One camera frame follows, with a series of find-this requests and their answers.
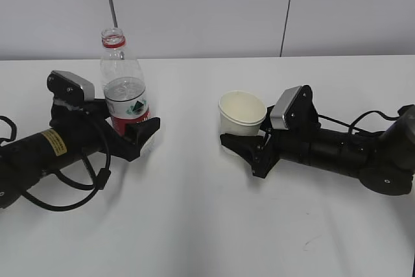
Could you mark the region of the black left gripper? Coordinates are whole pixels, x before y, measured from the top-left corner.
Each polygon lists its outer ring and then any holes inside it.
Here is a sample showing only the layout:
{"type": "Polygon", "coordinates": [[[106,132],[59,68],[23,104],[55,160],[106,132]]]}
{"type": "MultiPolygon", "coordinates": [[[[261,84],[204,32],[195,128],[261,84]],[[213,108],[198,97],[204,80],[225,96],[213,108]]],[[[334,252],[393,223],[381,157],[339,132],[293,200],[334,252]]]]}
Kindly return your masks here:
{"type": "Polygon", "coordinates": [[[77,158],[101,152],[132,162],[149,150],[161,124],[159,117],[130,123],[122,137],[106,118],[109,110],[104,99],[93,99],[81,107],[53,102],[49,125],[64,141],[67,153],[77,158]]]}

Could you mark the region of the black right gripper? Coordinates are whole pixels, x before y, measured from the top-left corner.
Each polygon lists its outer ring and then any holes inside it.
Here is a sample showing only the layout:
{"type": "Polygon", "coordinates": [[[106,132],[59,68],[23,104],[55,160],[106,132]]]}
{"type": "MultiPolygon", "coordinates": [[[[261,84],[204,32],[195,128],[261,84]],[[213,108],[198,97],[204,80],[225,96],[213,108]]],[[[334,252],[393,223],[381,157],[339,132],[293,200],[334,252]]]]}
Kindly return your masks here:
{"type": "Polygon", "coordinates": [[[271,128],[273,109],[274,105],[267,108],[261,124],[260,129],[265,131],[264,136],[220,135],[221,145],[250,163],[252,174],[258,178],[266,178],[281,159],[302,162],[309,148],[306,139],[320,128],[320,123],[317,122],[294,130],[275,130],[271,128]]]}

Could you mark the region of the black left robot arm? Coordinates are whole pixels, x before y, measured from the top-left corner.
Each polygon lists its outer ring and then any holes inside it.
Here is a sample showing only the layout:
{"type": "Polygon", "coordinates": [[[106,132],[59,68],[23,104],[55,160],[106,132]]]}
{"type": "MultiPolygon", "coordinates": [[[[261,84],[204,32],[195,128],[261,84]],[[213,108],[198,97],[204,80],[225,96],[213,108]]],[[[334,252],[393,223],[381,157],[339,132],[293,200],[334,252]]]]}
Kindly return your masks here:
{"type": "Polygon", "coordinates": [[[53,102],[47,130],[1,147],[1,207],[9,207],[20,197],[49,211],[70,211],[90,201],[104,189],[112,157],[136,160],[160,129],[159,117],[153,117],[127,125],[125,135],[120,136],[107,122],[109,116],[103,99],[80,106],[53,102]],[[74,204],[53,206],[28,192],[49,175],[89,195],[74,204]]]}

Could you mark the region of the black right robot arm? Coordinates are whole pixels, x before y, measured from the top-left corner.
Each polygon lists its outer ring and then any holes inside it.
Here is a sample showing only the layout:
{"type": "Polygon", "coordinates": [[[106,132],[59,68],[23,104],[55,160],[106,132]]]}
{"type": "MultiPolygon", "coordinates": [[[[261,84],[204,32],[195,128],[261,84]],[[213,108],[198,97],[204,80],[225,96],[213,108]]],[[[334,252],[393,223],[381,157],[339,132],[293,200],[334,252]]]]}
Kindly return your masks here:
{"type": "Polygon", "coordinates": [[[264,121],[264,136],[222,134],[220,143],[259,178],[266,178],[279,160],[288,160],[356,178],[376,193],[407,195],[414,179],[414,106],[403,106],[398,114],[385,131],[337,132],[319,122],[276,130],[264,121]]]}

